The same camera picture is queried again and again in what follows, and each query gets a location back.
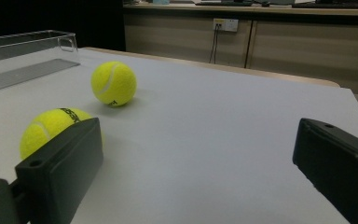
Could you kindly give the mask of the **beige wooden cabinet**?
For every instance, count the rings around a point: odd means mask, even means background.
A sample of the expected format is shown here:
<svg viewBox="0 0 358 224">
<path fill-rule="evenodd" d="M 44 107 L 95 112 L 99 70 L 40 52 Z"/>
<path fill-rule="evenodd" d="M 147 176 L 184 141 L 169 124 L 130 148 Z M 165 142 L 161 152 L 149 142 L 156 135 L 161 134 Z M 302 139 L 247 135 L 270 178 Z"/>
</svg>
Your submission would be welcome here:
<svg viewBox="0 0 358 224">
<path fill-rule="evenodd" d="M 213 20 L 239 21 L 236 33 Z M 314 77 L 358 94 L 358 9 L 126 5 L 130 52 Z"/>
</svg>

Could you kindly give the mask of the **black curtain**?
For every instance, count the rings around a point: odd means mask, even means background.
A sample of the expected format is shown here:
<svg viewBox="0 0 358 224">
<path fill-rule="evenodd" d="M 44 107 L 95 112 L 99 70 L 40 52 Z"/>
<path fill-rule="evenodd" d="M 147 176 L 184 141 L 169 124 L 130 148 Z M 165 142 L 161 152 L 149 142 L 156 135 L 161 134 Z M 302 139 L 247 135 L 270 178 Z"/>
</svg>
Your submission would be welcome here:
<svg viewBox="0 0 358 224">
<path fill-rule="evenodd" d="M 0 0 L 0 35 L 57 30 L 77 45 L 126 49 L 122 0 Z"/>
</svg>

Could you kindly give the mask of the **clear plastic container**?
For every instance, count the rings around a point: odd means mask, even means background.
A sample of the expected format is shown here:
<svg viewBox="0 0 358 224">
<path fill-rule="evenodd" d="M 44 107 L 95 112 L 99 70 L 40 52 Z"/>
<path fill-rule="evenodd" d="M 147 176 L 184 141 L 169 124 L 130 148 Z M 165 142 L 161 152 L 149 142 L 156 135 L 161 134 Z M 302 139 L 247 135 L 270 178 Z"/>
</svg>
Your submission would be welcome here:
<svg viewBox="0 0 358 224">
<path fill-rule="evenodd" d="M 0 90 L 78 65 L 75 33 L 46 30 L 0 36 Z"/>
</svg>

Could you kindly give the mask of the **black keyboard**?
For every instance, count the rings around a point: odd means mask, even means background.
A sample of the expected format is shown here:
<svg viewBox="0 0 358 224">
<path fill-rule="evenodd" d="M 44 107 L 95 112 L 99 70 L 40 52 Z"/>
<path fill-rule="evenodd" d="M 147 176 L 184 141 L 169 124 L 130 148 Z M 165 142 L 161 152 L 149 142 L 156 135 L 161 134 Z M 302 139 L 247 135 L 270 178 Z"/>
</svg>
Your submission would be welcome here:
<svg viewBox="0 0 358 224">
<path fill-rule="evenodd" d="M 324 8 L 324 9 L 358 9 L 358 3 L 354 2 L 332 2 L 332 3 L 321 3 L 321 2 L 308 2 L 292 4 L 292 8 Z"/>
<path fill-rule="evenodd" d="M 196 6 L 210 6 L 210 7 L 250 7 L 253 0 L 200 0 L 193 1 Z"/>
</svg>

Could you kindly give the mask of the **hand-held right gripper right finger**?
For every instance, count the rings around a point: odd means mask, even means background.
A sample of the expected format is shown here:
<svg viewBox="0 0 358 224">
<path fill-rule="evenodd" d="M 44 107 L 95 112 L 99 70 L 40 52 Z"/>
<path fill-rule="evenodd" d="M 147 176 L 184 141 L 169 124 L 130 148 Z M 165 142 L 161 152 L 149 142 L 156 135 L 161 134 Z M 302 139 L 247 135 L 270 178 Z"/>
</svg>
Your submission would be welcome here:
<svg viewBox="0 0 358 224">
<path fill-rule="evenodd" d="M 293 163 L 351 224 L 358 224 L 358 138 L 315 120 L 299 122 Z"/>
</svg>

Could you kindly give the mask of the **white table sheet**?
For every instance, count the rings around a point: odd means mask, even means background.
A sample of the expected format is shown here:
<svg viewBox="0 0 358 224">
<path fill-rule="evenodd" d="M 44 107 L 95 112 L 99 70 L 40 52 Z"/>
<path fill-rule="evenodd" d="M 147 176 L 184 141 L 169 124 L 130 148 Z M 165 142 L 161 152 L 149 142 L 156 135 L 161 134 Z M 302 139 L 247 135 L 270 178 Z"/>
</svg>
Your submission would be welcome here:
<svg viewBox="0 0 358 224">
<path fill-rule="evenodd" d="M 103 167 L 73 224 L 347 224 L 292 155 L 303 118 L 358 137 L 350 90 L 129 57 L 136 95 L 108 107 L 90 76 L 109 55 L 79 57 L 79 66 L 0 91 L 6 180 L 39 113 L 75 107 L 100 120 Z"/>
</svg>

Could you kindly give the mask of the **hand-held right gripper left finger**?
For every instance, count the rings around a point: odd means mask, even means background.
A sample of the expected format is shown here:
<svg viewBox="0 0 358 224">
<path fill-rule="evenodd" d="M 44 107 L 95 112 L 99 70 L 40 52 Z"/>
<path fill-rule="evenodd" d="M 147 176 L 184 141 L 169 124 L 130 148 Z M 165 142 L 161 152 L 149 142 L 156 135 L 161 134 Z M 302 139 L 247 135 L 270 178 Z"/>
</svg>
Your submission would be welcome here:
<svg viewBox="0 0 358 224">
<path fill-rule="evenodd" d="M 100 121 L 86 119 L 49 140 L 16 167 L 22 224 L 70 224 L 103 164 Z"/>
</svg>

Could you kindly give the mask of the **yellow tennis ball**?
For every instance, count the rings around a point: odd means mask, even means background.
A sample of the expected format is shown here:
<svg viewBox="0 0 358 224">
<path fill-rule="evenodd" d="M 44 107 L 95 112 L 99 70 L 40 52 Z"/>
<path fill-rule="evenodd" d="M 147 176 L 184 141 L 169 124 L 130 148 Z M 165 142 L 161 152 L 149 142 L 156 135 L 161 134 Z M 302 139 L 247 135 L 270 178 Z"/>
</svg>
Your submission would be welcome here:
<svg viewBox="0 0 358 224">
<path fill-rule="evenodd" d="M 55 108 L 39 114 L 23 132 L 21 159 L 25 160 L 66 128 L 86 119 L 91 119 L 91 115 L 77 108 Z"/>
<path fill-rule="evenodd" d="M 136 93 L 137 79 L 126 64 L 113 61 L 102 63 L 93 71 L 90 85 L 100 102 L 121 106 L 128 103 Z"/>
</svg>

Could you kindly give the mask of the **white wall socket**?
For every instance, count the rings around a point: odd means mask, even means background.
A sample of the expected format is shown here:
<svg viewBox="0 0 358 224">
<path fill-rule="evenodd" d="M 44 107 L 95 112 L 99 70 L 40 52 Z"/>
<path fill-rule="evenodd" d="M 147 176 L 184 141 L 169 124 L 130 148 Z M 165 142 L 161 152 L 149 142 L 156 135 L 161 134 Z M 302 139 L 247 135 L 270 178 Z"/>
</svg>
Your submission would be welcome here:
<svg viewBox="0 0 358 224">
<path fill-rule="evenodd" d="M 213 20 L 213 28 L 218 31 L 236 33 L 238 31 L 239 21 L 234 19 L 217 19 Z"/>
</svg>

